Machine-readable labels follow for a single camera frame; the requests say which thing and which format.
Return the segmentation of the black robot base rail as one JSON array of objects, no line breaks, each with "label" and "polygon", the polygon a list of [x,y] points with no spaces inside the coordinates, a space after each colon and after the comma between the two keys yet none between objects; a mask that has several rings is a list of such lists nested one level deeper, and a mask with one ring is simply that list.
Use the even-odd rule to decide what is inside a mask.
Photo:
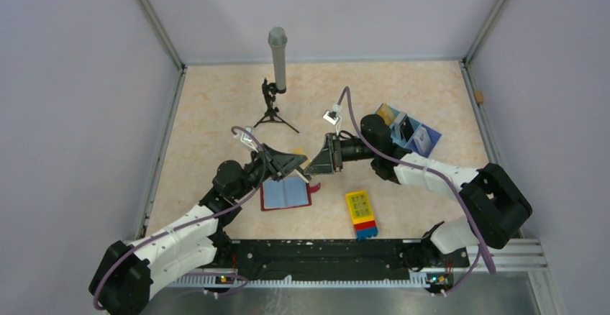
[{"label": "black robot base rail", "polygon": [[209,268],[249,281],[407,280],[426,268],[448,272],[470,265],[466,249],[443,255],[418,239],[242,239],[219,248]]}]

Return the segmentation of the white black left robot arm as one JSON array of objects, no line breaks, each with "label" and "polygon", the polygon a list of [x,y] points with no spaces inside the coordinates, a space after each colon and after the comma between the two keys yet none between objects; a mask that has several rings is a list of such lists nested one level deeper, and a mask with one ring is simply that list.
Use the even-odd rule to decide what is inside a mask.
[{"label": "white black left robot arm", "polygon": [[88,287],[94,308],[108,314],[139,314],[154,295],[194,268],[221,267],[230,247],[212,239],[222,233],[268,180],[301,171],[308,158],[262,145],[251,161],[219,164],[212,187],[189,211],[166,227],[131,242],[118,240],[104,253]]}]

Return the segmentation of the red leather card holder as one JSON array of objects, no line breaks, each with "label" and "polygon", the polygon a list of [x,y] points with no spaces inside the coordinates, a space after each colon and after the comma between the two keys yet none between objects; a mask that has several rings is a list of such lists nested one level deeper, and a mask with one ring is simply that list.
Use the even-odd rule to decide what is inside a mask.
[{"label": "red leather card holder", "polygon": [[265,181],[260,190],[260,209],[275,211],[311,206],[311,195],[320,188],[320,182],[307,183],[300,177]]}]

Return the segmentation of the gold credit card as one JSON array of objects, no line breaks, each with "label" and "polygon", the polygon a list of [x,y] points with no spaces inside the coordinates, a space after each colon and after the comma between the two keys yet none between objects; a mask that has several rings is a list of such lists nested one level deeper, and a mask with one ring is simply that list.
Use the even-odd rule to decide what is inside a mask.
[{"label": "gold credit card", "polygon": [[[304,152],[304,150],[300,147],[297,147],[293,150],[293,154],[297,154],[297,155],[305,155],[306,153]],[[310,183],[311,182],[311,176],[308,176],[305,174],[305,169],[309,166],[310,163],[310,159],[308,157],[306,157],[306,160],[300,164],[299,167],[297,167],[297,169],[295,170],[296,174],[303,179],[304,182],[306,183]]]}]

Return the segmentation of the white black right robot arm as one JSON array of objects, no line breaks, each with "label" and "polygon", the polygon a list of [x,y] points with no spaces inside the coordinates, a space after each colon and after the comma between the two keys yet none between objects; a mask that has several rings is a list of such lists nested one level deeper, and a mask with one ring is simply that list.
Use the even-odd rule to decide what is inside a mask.
[{"label": "white black right robot arm", "polygon": [[508,173],[498,164],[482,168],[448,165],[395,144],[391,129],[377,114],[364,116],[354,137],[327,133],[320,152],[305,168],[307,176],[330,175],[346,162],[370,160],[375,174],[403,186],[416,186],[455,199],[463,216],[441,222],[423,238],[422,257],[441,266],[451,252],[476,245],[488,270],[496,272],[491,249],[500,250],[533,213]]}]

